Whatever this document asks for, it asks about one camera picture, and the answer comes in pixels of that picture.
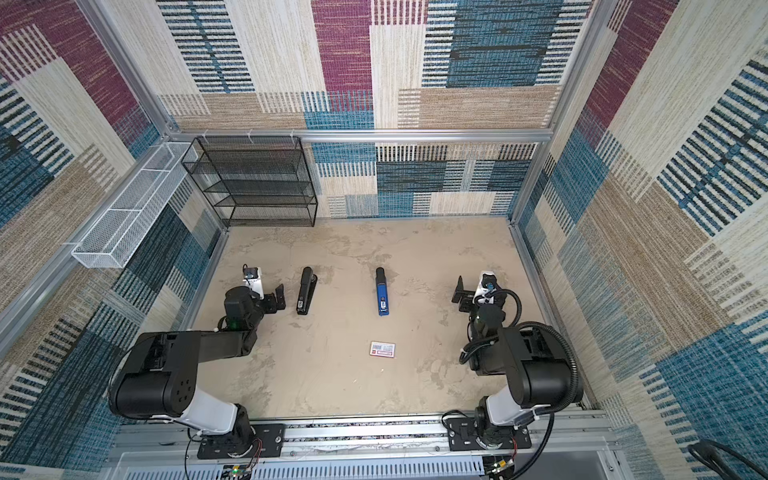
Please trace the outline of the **blue stapler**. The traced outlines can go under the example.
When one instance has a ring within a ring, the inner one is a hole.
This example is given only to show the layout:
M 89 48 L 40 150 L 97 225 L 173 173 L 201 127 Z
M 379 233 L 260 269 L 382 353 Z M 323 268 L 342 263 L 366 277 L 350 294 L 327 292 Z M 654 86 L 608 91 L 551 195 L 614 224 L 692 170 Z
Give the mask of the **blue stapler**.
M 383 267 L 377 267 L 375 271 L 376 293 L 377 293 L 377 307 L 380 316 L 387 316 L 389 314 L 389 299 L 387 289 L 387 279 L 385 270 Z

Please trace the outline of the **red white staple box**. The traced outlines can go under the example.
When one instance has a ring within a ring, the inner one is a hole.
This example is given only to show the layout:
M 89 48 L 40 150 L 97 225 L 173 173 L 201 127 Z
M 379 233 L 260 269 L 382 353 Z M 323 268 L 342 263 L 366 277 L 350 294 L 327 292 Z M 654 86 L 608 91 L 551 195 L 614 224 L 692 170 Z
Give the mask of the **red white staple box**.
M 396 356 L 396 345 L 394 343 L 372 341 L 369 354 L 373 357 L 394 358 Z

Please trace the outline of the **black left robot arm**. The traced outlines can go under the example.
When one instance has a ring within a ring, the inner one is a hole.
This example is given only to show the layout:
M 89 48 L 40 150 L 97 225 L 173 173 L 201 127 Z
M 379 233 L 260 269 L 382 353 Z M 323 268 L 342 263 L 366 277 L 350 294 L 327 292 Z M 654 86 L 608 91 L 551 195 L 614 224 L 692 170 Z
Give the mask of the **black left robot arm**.
M 110 410 L 131 420 L 163 420 L 196 431 L 199 460 L 276 458 L 283 424 L 251 424 L 246 407 L 225 402 L 197 385 L 201 363 L 246 357 L 264 316 L 286 308 L 284 286 L 261 297 L 247 286 L 225 294 L 215 331 L 141 334 L 108 390 Z

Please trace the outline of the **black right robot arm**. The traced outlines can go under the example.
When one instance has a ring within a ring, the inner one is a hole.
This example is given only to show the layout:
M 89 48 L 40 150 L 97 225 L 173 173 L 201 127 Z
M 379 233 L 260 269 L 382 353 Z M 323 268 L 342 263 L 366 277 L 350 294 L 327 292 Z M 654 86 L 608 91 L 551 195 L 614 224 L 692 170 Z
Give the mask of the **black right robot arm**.
M 573 348 L 554 327 L 522 319 L 520 296 L 491 272 L 469 290 L 459 278 L 451 302 L 468 315 L 459 363 L 478 376 L 500 376 L 504 386 L 481 398 L 470 417 L 441 418 L 452 451 L 512 450 L 532 446 L 528 427 L 553 419 L 583 395 Z

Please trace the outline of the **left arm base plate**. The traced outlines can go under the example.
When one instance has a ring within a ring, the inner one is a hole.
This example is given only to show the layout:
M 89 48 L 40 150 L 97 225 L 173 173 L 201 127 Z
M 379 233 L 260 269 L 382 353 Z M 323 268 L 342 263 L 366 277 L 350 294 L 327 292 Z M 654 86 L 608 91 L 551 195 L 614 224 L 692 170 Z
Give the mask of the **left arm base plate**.
M 281 455 L 286 425 L 255 424 L 243 434 L 204 435 L 196 457 L 199 460 L 277 458 Z

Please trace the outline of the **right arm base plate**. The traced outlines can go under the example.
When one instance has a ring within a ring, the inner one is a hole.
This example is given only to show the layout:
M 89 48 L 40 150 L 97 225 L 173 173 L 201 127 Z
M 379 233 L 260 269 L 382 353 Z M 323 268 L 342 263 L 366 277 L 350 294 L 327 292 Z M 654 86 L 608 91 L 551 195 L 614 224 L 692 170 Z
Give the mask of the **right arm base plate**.
M 474 418 L 450 415 L 441 418 L 451 451 L 515 450 L 532 447 L 523 428 L 496 426 Z

